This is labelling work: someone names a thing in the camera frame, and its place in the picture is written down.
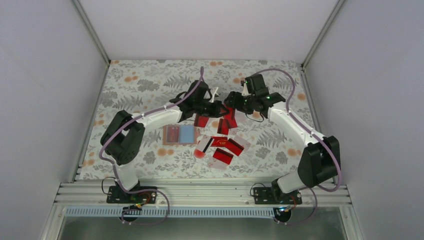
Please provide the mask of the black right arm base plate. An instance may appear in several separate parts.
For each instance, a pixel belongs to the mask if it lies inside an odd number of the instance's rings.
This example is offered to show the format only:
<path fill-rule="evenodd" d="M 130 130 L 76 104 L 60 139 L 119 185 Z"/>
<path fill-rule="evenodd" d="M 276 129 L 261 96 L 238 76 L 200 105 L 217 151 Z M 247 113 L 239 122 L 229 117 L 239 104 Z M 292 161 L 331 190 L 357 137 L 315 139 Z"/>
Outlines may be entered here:
<path fill-rule="evenodd" d="M 303 203 L 302 195 L 298 190 L 282 193 L 272 187 L 254 187 L 253 199 L 256 205 L 300 205 Z"/>

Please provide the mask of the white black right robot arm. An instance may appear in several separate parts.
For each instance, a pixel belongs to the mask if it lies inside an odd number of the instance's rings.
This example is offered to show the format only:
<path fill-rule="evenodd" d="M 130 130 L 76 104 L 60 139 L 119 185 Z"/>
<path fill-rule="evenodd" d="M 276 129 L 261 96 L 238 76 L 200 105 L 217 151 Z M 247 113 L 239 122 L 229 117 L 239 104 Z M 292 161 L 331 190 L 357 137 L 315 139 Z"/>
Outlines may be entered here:
<path fill-rule="evenodd" d="M 259 112 L 292 137 L 302 155 L 296 171 L 271 183 L 271 198 L 284 203 L 290 193 L 303 188 L 320 186 L 333 177 L 341 177 L 340 144 L 334 136 L 326 137 L 298 118 L 289 107 L 289 100 L 278 92 L 270 93 L 260 73 L 247 77 L 242 92 L 232 91 L 225 105 L 245 114 Z"/>

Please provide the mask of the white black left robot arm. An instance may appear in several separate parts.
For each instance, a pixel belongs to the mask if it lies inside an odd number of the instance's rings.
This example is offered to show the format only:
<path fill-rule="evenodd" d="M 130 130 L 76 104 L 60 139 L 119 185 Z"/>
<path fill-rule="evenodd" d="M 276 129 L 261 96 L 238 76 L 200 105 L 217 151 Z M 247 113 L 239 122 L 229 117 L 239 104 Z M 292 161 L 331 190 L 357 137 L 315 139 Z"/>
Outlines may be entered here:
<path fill-rule="evenodd" d="M 131 203 L 139 197 L 140 181 L 132 161 L 137 156 L 144 134 L 174 125 L 193 115 L 220 118 L 229 109 L 215 99 L 215 89 L 203 80 L 194 81 L 187 91 L 179 93 L 162 107 L 134 116 L 125 110 L 116 113 L 100 139 L 101 160 L 111 163 L 119 196 Z"/>

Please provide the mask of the red card pair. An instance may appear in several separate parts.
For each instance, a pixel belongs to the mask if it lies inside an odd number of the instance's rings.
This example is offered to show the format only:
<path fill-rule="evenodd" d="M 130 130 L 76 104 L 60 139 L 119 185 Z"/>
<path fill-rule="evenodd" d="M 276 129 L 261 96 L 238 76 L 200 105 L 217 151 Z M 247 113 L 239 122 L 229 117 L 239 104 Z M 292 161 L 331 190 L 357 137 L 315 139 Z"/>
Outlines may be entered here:
<path fill-rule="evenodd" d="M 193 125 L 198 128 L 205 128 L 209 122 L 209 117 L 197 114 L 194 119 Z"/>

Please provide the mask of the tan leather card holder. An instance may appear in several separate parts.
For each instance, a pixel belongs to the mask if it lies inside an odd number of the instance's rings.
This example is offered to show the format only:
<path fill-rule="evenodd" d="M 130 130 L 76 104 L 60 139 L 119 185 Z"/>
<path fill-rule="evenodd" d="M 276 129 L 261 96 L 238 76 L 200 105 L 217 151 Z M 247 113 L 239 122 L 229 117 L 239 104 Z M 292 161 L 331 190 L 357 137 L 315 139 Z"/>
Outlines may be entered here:
<path fill-rule="evenodd" d="M 166 143 L 166 129 L 167 126 L 179 126 L 179 142 L 176 144 Z M 194 125 L 166 125 L 163 127 L 163 140 L 164 145 L 193 145 L 196 143 L 197 138 L 200 136 L 200 129 Z"/>

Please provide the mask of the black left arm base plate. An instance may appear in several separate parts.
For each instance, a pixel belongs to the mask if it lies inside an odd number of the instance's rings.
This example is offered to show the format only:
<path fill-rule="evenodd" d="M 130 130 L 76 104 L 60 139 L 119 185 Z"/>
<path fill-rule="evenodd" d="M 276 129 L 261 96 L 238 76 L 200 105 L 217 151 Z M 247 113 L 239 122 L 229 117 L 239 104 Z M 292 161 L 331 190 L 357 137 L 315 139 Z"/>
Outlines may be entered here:
<path fill-rule="evenodd" d="M 110 186 L 106 202 L 108 204 L 154 204 L 156 202 L 155 186 L 136 186 L 131 191 L 148 190 L 139 193 L 126 193 L 120 186 Z"/>

